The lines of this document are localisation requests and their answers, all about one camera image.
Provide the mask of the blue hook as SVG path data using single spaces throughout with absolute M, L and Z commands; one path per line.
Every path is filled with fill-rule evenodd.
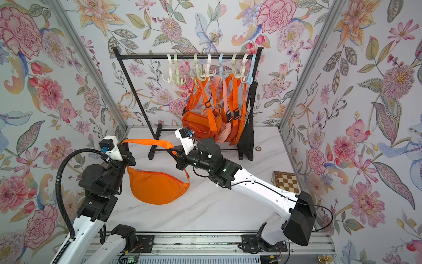
M 251 65 L 250 65 L 250 68 L 249 68 L 248 76 L 245 77 L 242 81 L 244 84 L 251 85 L 253 83 L 253 79 L 254 79 L 253 71 L 254 71 L 255 63 L 256 63 L 256 54 L 253 54 L 252 59 L 251 59 Z
M 221 77 L 221 78 L 227 78 L 228 77 L 228 75 L 224 73 L 223 59 L 224 59 L 224 54 L 221 53 L 219 55 L 219 59 L 218 59 L 218 63 L 219 63 L 218 72 L 214 74 L 214 77 Z

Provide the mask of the white hook far left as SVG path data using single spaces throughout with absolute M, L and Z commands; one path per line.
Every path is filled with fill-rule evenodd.
M 167 78 L 163 77 L 163 81 L 165 81 L 166 83 L 170 85 L 174 85 L 175 80 L 174 80 L 173 68 L 172 68 L 174 61 L 170 54 L 166 54 L 166 56 L 167 56 L 167 61 L 168 61 L 168 77 Z

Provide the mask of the green hook right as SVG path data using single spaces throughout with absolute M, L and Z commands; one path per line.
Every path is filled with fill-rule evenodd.
M 231 72 L 230 74 L 236 79 L 240 78 L 240 73 L 237 72 L 236 68 L 237 53 L 234 53 L 231 57 Z

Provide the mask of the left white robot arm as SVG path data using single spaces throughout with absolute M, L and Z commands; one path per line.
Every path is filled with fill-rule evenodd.
M 73 151 L 59 166 L 56 176 L 56 200 L 60 214 L 68 227 L 69 235 L 53 259 L 53 264 L 79 264 L 88 250 L 95 235 L 103 228 L 109 219 L 117 195 L 121 193 L 122 180 L 127 165 L 133 165 L 135 160 L 129 151 L 127 143 L 117 148 L 122 154 L 122 161 L 112 158 L 111 155 L 95 149 L 82 148 Z M 68 162 L 83 152 L 91 152 L 101 156 L 109 166 L 91 165 L 84 170 L 79 184 L 85 189 L 85 199 L 78 209 L 77 217 L 71 221 L 65 209 L 62 193 L 62 176 Z

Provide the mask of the blue hook far right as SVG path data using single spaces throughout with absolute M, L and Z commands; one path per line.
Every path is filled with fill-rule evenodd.
M 255 63 L 256 63 L 256 54 L 253 54 L 252 59 L 251 59 L 251 65 L 250 65 L 250 68 L 249 68 L 248 76 L 245 77 L 242 81 L 244 84 L 251 85 L 253 83 L 253 79 L 254 79 L 253 71 L 254 71 Z

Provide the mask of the dark orange crescent bag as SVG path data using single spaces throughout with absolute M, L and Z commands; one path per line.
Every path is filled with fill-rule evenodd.
M 216 88 L 210 78 L 195 79 L 196 87 L 184 108 L 182 124 L 195 132 L 199 139 L 217 140 L 222 128 L 222 117 L 218 107 Z

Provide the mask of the pink crescent bag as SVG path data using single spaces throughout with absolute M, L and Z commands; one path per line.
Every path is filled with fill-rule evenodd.
M 231 131 L 231 109 L 229 105 L 229 89 L 227 87 L 226 79 L 224 77 L 216 77 L 215 82 L 217 85 L 222 85 L 221 99 L 223 100 L 223 108 L 220 110 L 222 115 L 222 128 L 218 134 L 217 143 L 224 143 L 227 141 Z

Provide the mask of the wooden chessboard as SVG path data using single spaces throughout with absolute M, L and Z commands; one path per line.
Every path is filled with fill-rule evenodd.
M 300 187 L 294 173 L 274 171 L 272 183 L 279 189 L 299 194 Z

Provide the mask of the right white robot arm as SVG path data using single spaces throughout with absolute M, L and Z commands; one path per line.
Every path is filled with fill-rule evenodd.
M 290 240 L 299 246 L 308 246 L 317 221 L 317 208 L 312 196 L 301 191 L 294 193 L 277 188 L 251 174 L 241 165 L 225 158 L 213 139 L 197 140 L 192 134 L 177 130 L 181 144 L 172 147 L 176 153 L 176 167 L 199 169 L 216 186 L 237 191 L 266 205 L 278 214 L 275 220 L 262 224 L 257 234 L 257 245 L 275 245 Z

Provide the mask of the white hook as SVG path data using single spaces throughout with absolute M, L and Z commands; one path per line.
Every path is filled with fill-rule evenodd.
M 248 54 L 245 53 L 241 63 L 241 70 L 238 78 L 241 80 L 242 83 L 247 83 L 248 75 L 246 74 L 246 63 L 248 61 Z
M 170 85 L 174 85 L 175 80 L 174 80 L 173 68 L 172 68 L 174 61 L 170 54 L 166 54 L 166 56 L 167 56 L 167 61 L 168 61 L 168 77 L 167 78 L 163 77 L 163 81 L 165 81 L 166 83 Z
M 207 61 L 206 61 L 206 69 L 205 69 L 205 73 L 203 75 L 201 75 L 201 77 L 203 78 L 211 78 L 214 76 L 214 74 L 211 72 L 211 62 L 212 62 L 212 55 L 211 54 L 207 54 Z

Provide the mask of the black metal clothes rack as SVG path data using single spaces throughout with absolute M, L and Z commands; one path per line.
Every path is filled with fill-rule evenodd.
M 253 71 L 253 81 L 257 81 L 258 82 L 258 64 L 259 61 L 261 59 L 262 56 L 262 52 L 263 52 L 264 48 L 263 47 L 258 47 L 257 49 L 257 53 L 256 53 L 256 63 L 255 63 L 255 67 L 254 67 L 254 71 Z M 146 111 L 140 101 L 140 98 L 137 94 L 137 91 L 133 85 L 133 82 L 131 80 L 131 78 L 129 77 L 128 71 L 126 69 L 126 66 L 124 64 L 124 62 L 126 60 L 136 60 L 136 59 L 157 59 L 157 60 L 161 60 L 161 59 L 167 59 L 166 55 L 139 55 L 139 54 L 134 54 L 134 55 L 122 55 L 118 49 L 116 47 L 112 48 L 113 53 L 115 54 L 115 58 L 118 60 L 118 63 L 121 67 L 121 70 L 125 76 L 125 79 L 131 89 L 131 93 L 134 97 L 134 99 L 136 100 L 136 103 L 139 107 L 139 109 L 141 110 L 142 116 L 144 118 L 144 120 L 146 121 L 147 127 L 149 129 L 149 131 L 151 132 L 151 135 L 153 137 L 153 139 L 155 140 L 159 140 L 161 133 L 162 132 L 167 132 L 167 131 L 171 131 L 170 129 L 164 129 L 162 124 L 158 124 L 156 129 L 152 128 L 152 125 L 149 121 L 149 117 L 146 114 Z M 193 59 L 193 55 L 194 54 L 189 54 L 189 55 L 181 55 L 180 58 L 181 59 Z M 224 55 L 224 59 L 229 59 L 232 57 L 232 54 L 229 55 Z M 207 59 L 207 55 L 198 55 L 198 59 Z M 219 59 L 219 55 L 212 55 L 212 59 Z M 252 59 L 252 55 L 248 55 L 248 60 Z M 246 100 L 246 104 L 249 104 L 249 99 L 247 96 L 247 100 Z M 225 149 L 225 152 L 229 152 L 229 151 L 236 151 L 238 153 L 238 148 L 236 147 L 236 149 Z

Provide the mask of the white hook middle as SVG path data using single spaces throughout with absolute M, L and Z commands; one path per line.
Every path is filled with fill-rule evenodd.
M 211 62 L 212 62 L 212 55 L 211 54 L 207 54 L 207 61 L 206 61 L 206 69 L 205 69 L 205 73 L 203 75 L 201 75 L 201 77 L 203 78 L 211 78 L 214 76 L 214 74 L 211 72 Z

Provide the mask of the green hook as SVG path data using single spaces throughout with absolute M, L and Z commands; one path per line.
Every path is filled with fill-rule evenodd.
M 174 81 L 177 85 L 181 86 L 186 83 L 186 79 L 180 75 L 179 60 L 177 54 L 175 54 L 173 57 L 173 65 L 175 67 Z
M 199 64 L 199 59 L 198 59 L 197 53 L 195 53 L 193 55 L 193 62 L 194 62 L 194 66 L 195 66 L 196 78 L 200 81 L 204 81 L 206 78 L 202 76 L 202 71 L 200 70 L 200 64 Z
M 240 78 L 240 73 L 237 72 L 236 68 L 237 53 L 234 53 L 231 57 L 231 72 L 230 74 L 236 79 Z

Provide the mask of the bright orange crescent bag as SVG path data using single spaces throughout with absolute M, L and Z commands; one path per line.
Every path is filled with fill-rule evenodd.
M 186 182 L 164 172 L 151 172 L 126 167 L 133 196 L 151 205 L 166 205 L 183 196 L 190 188 L 190 177 Z

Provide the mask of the blue hook middle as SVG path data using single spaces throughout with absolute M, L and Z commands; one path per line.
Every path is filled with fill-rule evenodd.
M 224 54 L 221 53 L 219 55 L 219 59 L 218 59 L 218 63 L 219 63 L 218 72 L 214 74 L 214 77 L 221 77 L 221 78 L 227 78 L 228 77 L 228 75 L 224 73 L 223 59 L 224 59 Z

